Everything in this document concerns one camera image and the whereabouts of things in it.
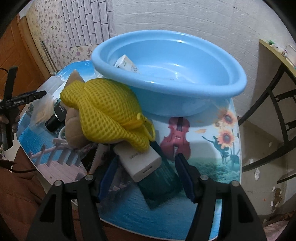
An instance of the yellow bath puff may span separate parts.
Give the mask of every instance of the yellow bath puff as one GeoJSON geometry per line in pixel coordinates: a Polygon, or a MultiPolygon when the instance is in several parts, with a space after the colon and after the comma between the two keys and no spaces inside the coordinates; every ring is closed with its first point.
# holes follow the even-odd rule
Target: yellow bath puff
{"type": "Polygon", "coordinates": [[[79,110],[83,134],[96,143],[128,141],[144,152],[155,140],[153,124],[143,116],[128,86],[110,79],[74,81],[60,94],[63,103],[79,110]]]}

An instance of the floor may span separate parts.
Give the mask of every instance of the floor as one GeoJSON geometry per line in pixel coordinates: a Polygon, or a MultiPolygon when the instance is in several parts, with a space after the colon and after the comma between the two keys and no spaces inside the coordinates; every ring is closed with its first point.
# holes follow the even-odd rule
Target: floor
{"type": "MultiPolygon", "coordinates": [[[[242,146],[242,164],[250,163],[249,159],[257,161],[262,157],[275,151],[280,144],[277,139],[262,129],[245,122],[240,127],[241,146],[242,146]]],[[[19,142],[15,136],[14,145],[11,149],[5,152],[8,160],[14,160],[16,151],[19,148],[19,142]]],[[[287,172],[286,161],[284,157],[275,160],[269,164],[258,168],[260,171],[259,179],[255,180],[255,170],[250,170],[242,174],[242,187],[246,191],[250,201],[252,202],[261,221],[273,214],[271,202],[274,200],[275,193],[272,192],[273,187],[280,188],[282,193],[282,201],[279,203],[280,207],[285,198],[286,183],[277,184],[277,180],[287,172]]],[[[50,185],[44,177],[40,175],[40,182],[48,190],[50,185]]]]}

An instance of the white power bank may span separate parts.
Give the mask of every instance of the white power bank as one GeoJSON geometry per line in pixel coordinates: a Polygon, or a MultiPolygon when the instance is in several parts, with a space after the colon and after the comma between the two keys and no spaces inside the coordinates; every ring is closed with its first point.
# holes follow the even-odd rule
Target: white power bank
{"type": "Polygon", "coordinates": [[[126,141],[114,147],[120,162],[127,173],[137,183],[155,171],[161,165],[161,157],[149,146],[148,151],[141,153],[126,141]]]}

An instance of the orange door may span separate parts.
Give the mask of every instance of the orange door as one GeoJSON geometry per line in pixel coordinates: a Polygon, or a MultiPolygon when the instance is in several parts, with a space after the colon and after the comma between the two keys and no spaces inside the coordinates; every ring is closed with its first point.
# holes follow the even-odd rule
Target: orange door
{"type": "MultiPolygon", "coordinates": [[[[13,96],[36,90],[44,81],[37,64],[31,60],[21,38],[19,16],[16,16],[0,39],[0,67],[18,66],[13,96]]],[[[3,99],[7,73],[0,70],[0,98],[3,99]]]]}

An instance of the paper scrap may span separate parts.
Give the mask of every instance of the paper scrap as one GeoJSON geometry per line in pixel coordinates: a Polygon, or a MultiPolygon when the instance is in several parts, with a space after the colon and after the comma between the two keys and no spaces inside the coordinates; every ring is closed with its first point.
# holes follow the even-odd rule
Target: paper scrap
{"type": "Polygon", "coordinates": [[[255,171],[255,180],[258,181],[259,179],[259,174],[260,174],[260,171],[259,169],[257,168],[256,171],[255,171]]]}

